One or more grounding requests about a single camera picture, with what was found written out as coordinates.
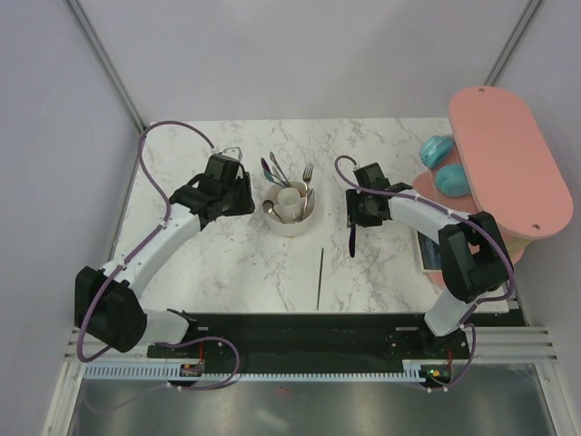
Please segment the blue plastic knife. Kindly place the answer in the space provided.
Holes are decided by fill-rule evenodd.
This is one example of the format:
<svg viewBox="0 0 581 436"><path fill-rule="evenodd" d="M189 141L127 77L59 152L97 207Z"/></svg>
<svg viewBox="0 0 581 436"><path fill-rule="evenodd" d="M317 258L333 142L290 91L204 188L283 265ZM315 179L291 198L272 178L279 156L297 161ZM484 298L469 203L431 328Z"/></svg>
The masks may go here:
<svg viewBox="0 0 581 436"><path fill-rule="evenodd" d="M349 237L349 253L351 258L354 258L356 253L356 233L357 233L356 226L355 225L351 226Z"/></svg>

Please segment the teal plastic spoon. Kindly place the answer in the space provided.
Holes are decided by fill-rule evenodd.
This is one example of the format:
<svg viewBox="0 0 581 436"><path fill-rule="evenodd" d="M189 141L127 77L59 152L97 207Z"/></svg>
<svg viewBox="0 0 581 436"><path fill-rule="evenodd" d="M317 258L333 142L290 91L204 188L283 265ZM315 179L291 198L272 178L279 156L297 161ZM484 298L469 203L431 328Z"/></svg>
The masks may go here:
<svg viewBox="0 0 581 436"><path fill-rule="evenodd" d="M282 183L280 180L278 180L276 177L274 177L274 176L273 176L273 175L272 175L270 172L268 172L267 170L263 170L263 174L264 174L265 178L266 178L266 179L267 179L269 182L271 182L271 183L273 183L273 184L276 184L276 185L278 185L278 186L280 186L280 187L282 187L282 188L285 188L285 187L286 187L286 185L285 185L284 183Z"/></svg>

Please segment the silver small spoon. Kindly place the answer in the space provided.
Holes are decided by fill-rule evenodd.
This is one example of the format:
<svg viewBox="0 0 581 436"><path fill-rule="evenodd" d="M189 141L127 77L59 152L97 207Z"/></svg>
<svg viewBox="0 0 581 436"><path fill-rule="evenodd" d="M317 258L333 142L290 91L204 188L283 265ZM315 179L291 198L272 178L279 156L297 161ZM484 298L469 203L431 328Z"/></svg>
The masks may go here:
<svg viewBox="0 0 581 436"><path fill-rule="evenodd" d="M274 202L272 200L264 200L262 203L263 211L271 216L273 219L277 220L279 223L284 223L284 220L280 217L280 215L274 209Z"/></svg>

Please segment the purple long-handled spoon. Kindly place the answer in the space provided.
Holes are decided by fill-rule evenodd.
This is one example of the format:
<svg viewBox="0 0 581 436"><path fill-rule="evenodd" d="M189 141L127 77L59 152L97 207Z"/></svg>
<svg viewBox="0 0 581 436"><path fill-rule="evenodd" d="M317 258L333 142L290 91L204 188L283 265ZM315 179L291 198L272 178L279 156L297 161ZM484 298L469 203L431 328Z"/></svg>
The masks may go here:
<svg viewBox="0 0 581 436"><path fill-rule="evenodd" d="M276 177L278 180L280 180L282 183L284 183L282 181L282 179L278 176L276 176L272 171L271 168L269 167L269 165L267 164L266 160L264 158L261 158L261 168L262 170L267 170L268 172L270 172L274 177Z"/></svg>

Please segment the dark chopstick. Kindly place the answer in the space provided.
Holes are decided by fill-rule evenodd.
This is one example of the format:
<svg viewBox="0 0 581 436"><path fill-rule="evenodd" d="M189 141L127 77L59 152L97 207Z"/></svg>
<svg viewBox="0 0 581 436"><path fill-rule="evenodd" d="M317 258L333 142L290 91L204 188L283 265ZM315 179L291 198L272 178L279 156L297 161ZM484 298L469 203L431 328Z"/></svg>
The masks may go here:
<svg viewBox="0 0 581 436"><path fill-rule="evenodd" d="M324 267L324 247L321 247L320 250L320 265L319 265L319 275L318 275L318 283L317 283L317 299L316 299L316 311L318 312L320 309L320 296L321 296L321 288L322 288L322 275L323 275L323 267Z"/></svg>

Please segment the teal handled silver fork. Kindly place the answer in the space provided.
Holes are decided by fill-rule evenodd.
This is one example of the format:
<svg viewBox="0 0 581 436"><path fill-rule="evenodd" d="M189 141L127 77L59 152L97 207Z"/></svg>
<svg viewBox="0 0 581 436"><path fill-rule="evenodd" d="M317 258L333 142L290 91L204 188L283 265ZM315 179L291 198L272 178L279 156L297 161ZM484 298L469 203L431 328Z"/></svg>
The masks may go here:
<svg viewBox="0 0 581 436"><path fill-rule="evenodd" d="M304 186L305 186L305 196L304 196L304 205L303 205L301 218L304 218L305 213L307 212L307 209L308 209L308 204L309 204L309 199L310 199L310 183L312 180L313 170L314 170L314 163L307 163L305 168L304 168L304 171L303 171L302 181L303 181Z"/></svg>

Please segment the white round divided container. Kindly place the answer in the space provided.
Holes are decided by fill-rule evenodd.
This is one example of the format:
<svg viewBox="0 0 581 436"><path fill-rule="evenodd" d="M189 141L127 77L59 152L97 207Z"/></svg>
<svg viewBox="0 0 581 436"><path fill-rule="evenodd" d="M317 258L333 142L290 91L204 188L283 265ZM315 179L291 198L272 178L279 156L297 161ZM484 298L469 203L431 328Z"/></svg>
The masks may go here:
<svg viewBox="0 0 581 436"><path fill-rule="evenodd" d="M282 188L278 185L270 187L263 196L264 200L272 200L274 209L284 220L279 223L266 213L266 223L274 234L284 237L295 237L309 232L315 224L316 199L315 194L310 193L307 212L301 218L305 186L302 181L290 181L291 187Z"/></svg>

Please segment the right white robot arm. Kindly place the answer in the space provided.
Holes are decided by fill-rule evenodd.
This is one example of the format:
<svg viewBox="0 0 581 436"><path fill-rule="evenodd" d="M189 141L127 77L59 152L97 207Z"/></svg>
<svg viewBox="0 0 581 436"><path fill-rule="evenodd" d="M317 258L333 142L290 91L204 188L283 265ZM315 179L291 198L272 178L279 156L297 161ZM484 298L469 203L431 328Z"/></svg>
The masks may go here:
<svg viewBox="0 0 581 436"><path fill-rule="evenodd" d="M448 334L463 326L483 302L509 299L514 266L493 215L465 214L429 200L406 183L389 182L378 163L354 168L355 182L341 170L346 191L350 255L356 228L386 221L406 224L438 246L445 290L424 315L427 328L416 334L418 351L429 358L448 347Z"/></svg>

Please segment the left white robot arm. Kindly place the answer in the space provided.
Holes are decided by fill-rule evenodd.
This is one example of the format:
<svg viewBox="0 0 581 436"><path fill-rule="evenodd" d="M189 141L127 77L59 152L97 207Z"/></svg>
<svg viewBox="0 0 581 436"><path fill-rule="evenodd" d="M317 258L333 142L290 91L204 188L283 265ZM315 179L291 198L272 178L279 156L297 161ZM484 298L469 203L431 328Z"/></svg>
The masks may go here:
<svg viewBox="0 0 581 436"><path fill-rule="evenodd" d="M118 352L128 352L140 343L167 342L180 357L196 353L200 337L189 329L189 314L145 310L139 299L153 276L209 223L223 216L253 213L251 178L241 158L239 147L212 154L204 172L170 197L169 209L152 235L101 268L85 267L77 274L77 327Z"/></svg>

